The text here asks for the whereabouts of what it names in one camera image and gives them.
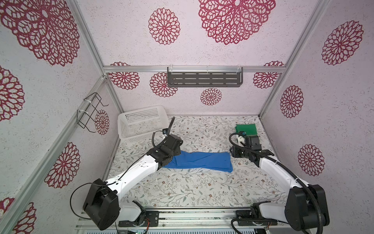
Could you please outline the blue tank top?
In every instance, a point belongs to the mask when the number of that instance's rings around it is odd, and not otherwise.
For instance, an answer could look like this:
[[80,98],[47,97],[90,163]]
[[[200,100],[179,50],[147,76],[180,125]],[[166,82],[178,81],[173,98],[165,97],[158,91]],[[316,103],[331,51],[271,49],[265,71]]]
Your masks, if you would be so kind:
[[169,169],[210,169],[231,173],[233,166],[230,153],[204,153],[182,151],[179,156],[173,157],[172,161],[165,166]]

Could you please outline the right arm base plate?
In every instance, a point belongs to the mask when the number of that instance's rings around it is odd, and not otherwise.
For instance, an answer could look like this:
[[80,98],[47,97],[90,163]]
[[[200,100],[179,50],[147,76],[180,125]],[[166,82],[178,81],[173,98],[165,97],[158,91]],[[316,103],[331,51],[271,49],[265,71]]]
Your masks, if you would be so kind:
[[251,210],[237,210],[235,212],[237,223],[239,226],[272,226],[278,225],[277,221],[266,221],[265,218],[259,214],[252,213]]

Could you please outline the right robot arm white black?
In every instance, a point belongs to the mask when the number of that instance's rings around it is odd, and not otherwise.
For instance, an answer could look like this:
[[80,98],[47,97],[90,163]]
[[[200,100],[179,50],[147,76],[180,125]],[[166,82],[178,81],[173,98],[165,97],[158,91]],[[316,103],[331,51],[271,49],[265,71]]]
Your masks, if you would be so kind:
[[307,233],[315,229],[318,234],[330,223],[327,199],[324,189],[299,178],[282,164],[273,152],[265,150],[258,136],[244,132],[229,136],[230,153],[236,159],[248,159],[269,174],[288,193],[285,205],[270,201],[257,202],[251,206],[250,216],[238,215],[233,222],[270,225],[280,222],[293,230]]

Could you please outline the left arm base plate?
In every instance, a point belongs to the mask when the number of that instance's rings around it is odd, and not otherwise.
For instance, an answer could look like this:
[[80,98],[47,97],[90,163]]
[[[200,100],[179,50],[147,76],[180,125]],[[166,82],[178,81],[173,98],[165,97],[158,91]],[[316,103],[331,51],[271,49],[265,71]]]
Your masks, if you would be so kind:
[[135,221],[120,221],[118,227],[157,227],[159,215],[159,211],[146,211]]

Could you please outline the green tank top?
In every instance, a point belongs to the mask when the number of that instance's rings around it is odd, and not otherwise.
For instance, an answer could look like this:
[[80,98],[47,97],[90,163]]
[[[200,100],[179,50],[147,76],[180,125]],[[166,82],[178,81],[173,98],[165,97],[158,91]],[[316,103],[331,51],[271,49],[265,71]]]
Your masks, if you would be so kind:
[[247,136],[256,136],[258,134],[256,124],[238,124],[235,129],[237,133],[244,132]]

